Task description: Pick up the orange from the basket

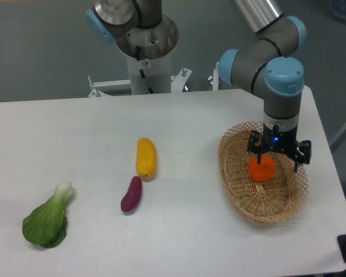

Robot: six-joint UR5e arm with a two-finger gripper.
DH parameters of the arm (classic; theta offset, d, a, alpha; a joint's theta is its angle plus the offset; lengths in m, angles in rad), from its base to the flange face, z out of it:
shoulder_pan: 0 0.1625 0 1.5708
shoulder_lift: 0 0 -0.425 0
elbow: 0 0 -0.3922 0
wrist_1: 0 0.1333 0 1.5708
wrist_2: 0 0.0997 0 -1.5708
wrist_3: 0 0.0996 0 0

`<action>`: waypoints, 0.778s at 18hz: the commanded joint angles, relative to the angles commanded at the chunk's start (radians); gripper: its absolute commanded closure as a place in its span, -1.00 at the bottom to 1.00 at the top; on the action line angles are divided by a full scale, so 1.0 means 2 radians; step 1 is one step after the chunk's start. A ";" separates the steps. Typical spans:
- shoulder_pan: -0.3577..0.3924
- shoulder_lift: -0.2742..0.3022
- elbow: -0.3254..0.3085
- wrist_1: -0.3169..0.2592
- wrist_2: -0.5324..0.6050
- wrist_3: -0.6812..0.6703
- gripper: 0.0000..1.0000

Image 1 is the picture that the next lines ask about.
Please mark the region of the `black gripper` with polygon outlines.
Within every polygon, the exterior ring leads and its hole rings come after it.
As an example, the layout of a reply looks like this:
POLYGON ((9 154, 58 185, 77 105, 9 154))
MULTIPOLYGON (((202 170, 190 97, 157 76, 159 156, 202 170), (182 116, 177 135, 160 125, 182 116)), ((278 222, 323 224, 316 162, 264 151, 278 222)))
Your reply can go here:
POLYGON ((295 173, 300 165, 310 164, 311 141, 296 140, 298 126, 285 132, 274 132, 265 124, 263 127, 263 135, 252 130, 247 142, 247 151, 256 155, 257 164, 261 164, 262 156, 267 152, 288 153, 288 157, 294 161, 295 173))

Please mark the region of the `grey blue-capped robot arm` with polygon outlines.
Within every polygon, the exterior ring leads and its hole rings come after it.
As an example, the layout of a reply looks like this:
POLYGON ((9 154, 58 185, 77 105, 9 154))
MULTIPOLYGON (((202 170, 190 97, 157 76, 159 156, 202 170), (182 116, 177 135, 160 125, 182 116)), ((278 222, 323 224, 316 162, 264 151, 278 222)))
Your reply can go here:
MULTIPOLYGON (((264 102, 263 131, 250 133, 247 149, 259 159, 276 152, 296 166, 309 164, 311 142, 296 139, 304 68, 292 57, 306 39, 306 27, 286 17, 275 1, 236 5, 258 39, 247 50, 227 50, 217 75, 264 102)), ((133 94, 172 92, 170 54, 179 33, 160 1, 96 1, 85 17, 102 42, 115 43, 126 57, 133 94)))

